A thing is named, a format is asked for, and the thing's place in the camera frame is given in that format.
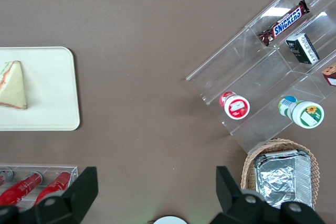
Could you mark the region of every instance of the brown table surface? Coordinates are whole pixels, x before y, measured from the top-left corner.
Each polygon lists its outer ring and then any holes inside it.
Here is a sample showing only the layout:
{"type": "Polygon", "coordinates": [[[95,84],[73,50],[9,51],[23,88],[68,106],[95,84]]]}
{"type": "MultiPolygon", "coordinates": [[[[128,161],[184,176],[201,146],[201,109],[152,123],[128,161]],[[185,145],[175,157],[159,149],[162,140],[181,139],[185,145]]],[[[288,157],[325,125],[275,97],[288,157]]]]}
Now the brown table surface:
{"type": "MultiPolygon", "coordinates": [[[[1,162],[97,166],[100,193],[83,223],[209,223],[220,211],[216,166],[239,182],[246,153],[185,77],[272,1],[0,0],[2,47],[72,50],[81,114],[72,132],[0,132],[1,162]]],[[[334,98],[322,102],[321,126],[279,135],[318,159],[316,210],[327,223],[336,220],[334,98]]]]}

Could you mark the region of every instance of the red label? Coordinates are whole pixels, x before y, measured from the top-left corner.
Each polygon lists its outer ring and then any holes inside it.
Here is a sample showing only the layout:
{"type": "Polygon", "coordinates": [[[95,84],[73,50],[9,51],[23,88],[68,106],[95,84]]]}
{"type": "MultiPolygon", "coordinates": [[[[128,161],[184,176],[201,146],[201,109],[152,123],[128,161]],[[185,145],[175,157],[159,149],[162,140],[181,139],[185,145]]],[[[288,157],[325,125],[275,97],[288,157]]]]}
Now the red label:
{"type": "Polygon", "coordinates": [[[0,206],[15,205],[42,182],[38,173],[30,173],[29,177],[17,182],[0,196],[0,206]]]}
{"type": "Polygon", "coordinates": [[[224,108],[224,104],[225,104],[225,101],[226,99],[231,96],[231,95],[235,95],[234,92],[231,92],[231,91],[228,91],[228,92],[225,92],[223,93],[220,98],[219,98],[219,105],[224,108]]]}
{"type": "Polygon", "coordinates": [[[229,113],[234,118],[244,116],[248,111],[247,103],[242,99],[233,100],[229,105],[229,113]]]}
{"type": "Polygon", "coordinates": [[[44,188],[40,192],[40,194],[37,196],[34,206],[38,204],[41,200],[43,200],[48,194],[67,189],[70,178],[70,173],[62,172],[53,182],[51,182],[46,188],[44,188]]]}

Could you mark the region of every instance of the sunflower logo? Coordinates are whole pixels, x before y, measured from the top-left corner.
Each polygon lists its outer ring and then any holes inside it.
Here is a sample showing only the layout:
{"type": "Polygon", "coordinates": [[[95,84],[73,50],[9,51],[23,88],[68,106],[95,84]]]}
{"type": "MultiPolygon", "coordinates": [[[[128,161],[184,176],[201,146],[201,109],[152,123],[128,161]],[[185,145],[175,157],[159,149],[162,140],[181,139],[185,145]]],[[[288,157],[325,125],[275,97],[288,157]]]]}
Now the sunflower logo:
{"type": "Polygon", "coordinates": [[[317,107],[316,106],[309,106],[306,108],[306,111],[309,113],[309,114],[314,114],[317,110],[317,107]]]}

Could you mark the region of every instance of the food wrapper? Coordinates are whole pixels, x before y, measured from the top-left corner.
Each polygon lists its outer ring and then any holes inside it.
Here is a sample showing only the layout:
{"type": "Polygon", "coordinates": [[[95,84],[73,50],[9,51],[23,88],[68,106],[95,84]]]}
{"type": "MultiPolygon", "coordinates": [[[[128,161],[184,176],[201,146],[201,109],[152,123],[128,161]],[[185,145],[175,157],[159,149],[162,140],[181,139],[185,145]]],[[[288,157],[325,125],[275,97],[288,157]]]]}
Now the food wrapper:
{"type": "Polygon", "coordinates": [[[314,65],[320,59],[307,34],[293,34],[286,39],[286,44],[300,63],[314,65]]]}
{"type": "Polygon", "coordinates": [[[271,206],[297,201],[312,207],[311,161],[306,151],[260,154],[254,168],[256,190],[271,206]]]}
{"type": "Polygon", "coordinates": [[[299,4],[286,13],[280,20],[273,24],[269,29],[258,35],[259,39],[268,46],[276,37],[283,33],[292,24],[298,21],[304,14],[309,13],[309,8],[305,0],[301,0],[299,4]]]}

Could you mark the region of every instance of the snickers wrapper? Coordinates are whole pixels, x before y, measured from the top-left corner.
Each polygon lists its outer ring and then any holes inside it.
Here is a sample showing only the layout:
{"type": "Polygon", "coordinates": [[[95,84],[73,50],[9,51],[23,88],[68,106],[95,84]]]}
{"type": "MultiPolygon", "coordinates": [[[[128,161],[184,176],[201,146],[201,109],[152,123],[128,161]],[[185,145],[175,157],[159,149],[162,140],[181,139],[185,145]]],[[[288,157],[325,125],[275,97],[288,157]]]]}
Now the snickers wrapper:
{"type": "Polygon", "coordinates": [[[304,14],[309,13],[305,0],[301,0],[299,5],[292,8],[288,13],[282,16],[269,29],[258,35],[259,39],[268,46],[276,37],[283,33],[287,28],[298,21],[304,14]]]}

